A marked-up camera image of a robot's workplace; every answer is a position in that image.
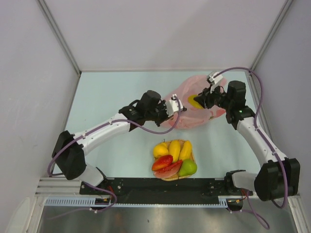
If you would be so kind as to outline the pink plastic bag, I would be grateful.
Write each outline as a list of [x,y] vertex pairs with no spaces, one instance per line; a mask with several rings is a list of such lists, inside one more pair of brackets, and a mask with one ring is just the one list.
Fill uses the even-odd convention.
[[209,86],[207,75],[194,75],[186,79],[178,88],[165,96],[164,99],[168,101],[173,94],[176,94],[187,108],[186,111],[181,113],[178,124],[175,127],[176,129],[192,129],[225,114],[225,110],[218,106],[213,106],[210,109],[195,109],[189,104],[189,96],[198,95],[204,88],[208,88]]

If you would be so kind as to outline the yellow fake pear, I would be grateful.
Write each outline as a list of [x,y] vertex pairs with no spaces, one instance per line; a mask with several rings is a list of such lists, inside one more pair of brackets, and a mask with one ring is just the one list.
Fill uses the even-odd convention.
[[168,150],[168,144],[166,142],[161,142],[153,148],[153,156],[155,159],[168,155],[168,154],[169,154],[169,150]]

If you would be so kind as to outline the yellow fake mango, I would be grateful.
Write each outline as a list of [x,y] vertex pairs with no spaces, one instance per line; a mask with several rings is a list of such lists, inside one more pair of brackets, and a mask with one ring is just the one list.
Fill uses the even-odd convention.
[[173,140],[169,145],[169,153],[173,157],[173,161],[177,161],[180,154],[180,143],[178,140]]

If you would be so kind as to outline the fake yellow banana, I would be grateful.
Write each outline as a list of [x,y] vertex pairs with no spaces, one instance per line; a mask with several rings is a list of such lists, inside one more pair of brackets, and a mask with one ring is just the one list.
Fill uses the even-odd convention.
[[192,151],[192,144],[190,141],[185,141],[182,147],[182,150],[179,154],[179,159],[180,160],[187,160],[190,158],[191,155],[191,151]]

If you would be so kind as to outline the red-orange fake mango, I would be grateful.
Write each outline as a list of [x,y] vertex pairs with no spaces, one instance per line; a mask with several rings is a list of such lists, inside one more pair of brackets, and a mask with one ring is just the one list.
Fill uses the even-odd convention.
[[171,155],[161,156],[155,160],[152,165],[152,171],[157,171],[162,168],[168,167],[173,162],[173,157]]

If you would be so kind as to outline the fake watermelon slice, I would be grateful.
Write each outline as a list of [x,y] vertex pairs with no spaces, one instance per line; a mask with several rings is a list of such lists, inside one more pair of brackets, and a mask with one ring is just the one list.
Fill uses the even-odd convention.
[[180,170],[182,164],[183,164],[183,161],[179,160],[176,163],[173,163],[165,168],[155,171],[154,176],[160,179],[170,178],[171,176],[175,175]]

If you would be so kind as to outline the fake green pear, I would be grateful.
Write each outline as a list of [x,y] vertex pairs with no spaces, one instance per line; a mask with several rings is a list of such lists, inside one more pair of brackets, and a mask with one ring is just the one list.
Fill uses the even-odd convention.
[[196,173],[196,171],[197,171],[197,164],[193,160],[187,159],[183,161],[178,175],[180,177],[193,175]]

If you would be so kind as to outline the woven bamboo tray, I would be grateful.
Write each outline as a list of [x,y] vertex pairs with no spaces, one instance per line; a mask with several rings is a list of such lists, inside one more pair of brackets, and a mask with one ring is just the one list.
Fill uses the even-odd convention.
[[152,172],[164,181],[185,179],[195,174],[197,164],[188,140],[162,142],[153,149]]

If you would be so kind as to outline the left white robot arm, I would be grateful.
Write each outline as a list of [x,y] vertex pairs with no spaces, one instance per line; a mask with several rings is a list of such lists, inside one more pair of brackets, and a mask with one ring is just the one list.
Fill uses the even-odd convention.
[[107,190],[104,174],[96,167],[86,163],[85,157],[95,148],[109,139],[133,131],[136,128],[147,130],[145,122],[153,121],[160,126],[182,109],[179,100],[173,96],[163,100],[152,90],[145,92],[141,99],[131,102],[103,123],[78,133],[63,131],[60,133],[54,150],[52,161],[48,166],[48,174],[55,177],[52,165],[56,165],[67,180],[78,179],[90,184],[97,194]]

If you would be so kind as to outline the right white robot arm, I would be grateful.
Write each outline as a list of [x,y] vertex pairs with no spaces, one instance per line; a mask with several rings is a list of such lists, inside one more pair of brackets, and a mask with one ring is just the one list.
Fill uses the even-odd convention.
[[212,85],[193,98],[203,108],[218,106],[224,109],[228,124],[243,136],[259,162],[258,174],[234,171],[232,178],[224,182],[224,189],[230,195],[237,194],[241,188],[254,191],[262,201],[295,196],[300,163],[295,158],[288,158],[267,136],[253,110],[246,105],[245,95],[245,83],[230,81],[226,91]]

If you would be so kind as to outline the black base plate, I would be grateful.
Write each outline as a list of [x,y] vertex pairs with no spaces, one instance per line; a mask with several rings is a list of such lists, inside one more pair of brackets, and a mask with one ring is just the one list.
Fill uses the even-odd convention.
[[112,190],[118,204],[207,205],[219,198],[233,200],[248,190],[236,188],[228,178],[185,178],[164,181],[158,178],[113,178],[103,181],[101,189]]

